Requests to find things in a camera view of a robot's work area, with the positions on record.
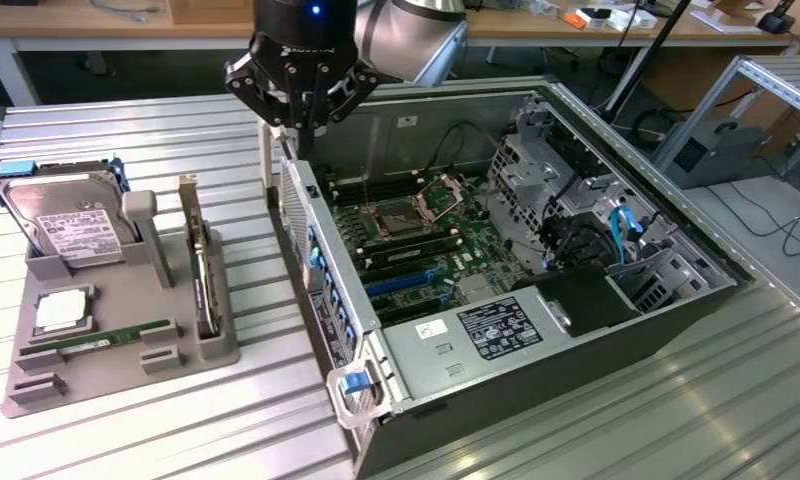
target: metal shelf frame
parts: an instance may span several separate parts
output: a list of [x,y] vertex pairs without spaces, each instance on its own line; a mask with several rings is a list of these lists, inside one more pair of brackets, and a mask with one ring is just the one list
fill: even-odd
[[[711,87],[711,90],[709,90],[709,94],[697,107],[694,114],[689,117],[683,127],[677,130],[659,150],[655,156],[655,164],[659,170],[665,171],[673,164],[674,158],[677,158],[679,151],[687,143],[687,139],[691,137],[691,132],[710,115],[715,105],[721,102],[721,98],[737,80],[738,75],[750,78],[750,80],[762,87],[762,91],[772,92],[782,98],[792,107],[800,111],[800,55],[735,57],[733,63],[730,63],[730,66],[726,68],[721,78]],[[733,117],[741,118],[760,93],[761,91],[754,92],[753,95],[742,100],[733,111]],[[800,162],[800,148],[798,148],[789,159],[784,174],[788,170],[792,170]]]

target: hard drive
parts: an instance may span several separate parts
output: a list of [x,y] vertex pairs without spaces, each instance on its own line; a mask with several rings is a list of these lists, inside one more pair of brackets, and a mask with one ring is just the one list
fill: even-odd
[[36,256],[60,255],[70,267],[122,261],[140,240],[122,213],[130,190],[119,159],[38,165],[0,162],[0,204],[30,238]]

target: hard drive label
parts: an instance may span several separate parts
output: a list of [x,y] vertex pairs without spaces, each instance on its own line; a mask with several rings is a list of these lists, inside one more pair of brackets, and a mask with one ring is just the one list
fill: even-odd
[[122,253],[107,210],[43,215],[36,220],[63,259],[78,260]]
[[543,341],[515,297],[461,312],[459,320],[486,360]]

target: motherboard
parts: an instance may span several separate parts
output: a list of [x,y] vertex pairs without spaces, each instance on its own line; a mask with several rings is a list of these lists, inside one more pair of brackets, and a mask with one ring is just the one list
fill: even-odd
[[385,326],[506,293],[527,276],[462,175],[330,189],[333,215]]

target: robotic arm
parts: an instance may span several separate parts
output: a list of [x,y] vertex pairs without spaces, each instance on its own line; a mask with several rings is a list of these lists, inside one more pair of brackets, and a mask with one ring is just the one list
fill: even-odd
[[442,83],[465,17],[462,0],[255,0],[250,51],[227,66],[226,85],[270,125],[298,130],[307,149],[314,131],[371,94],[379,73]]

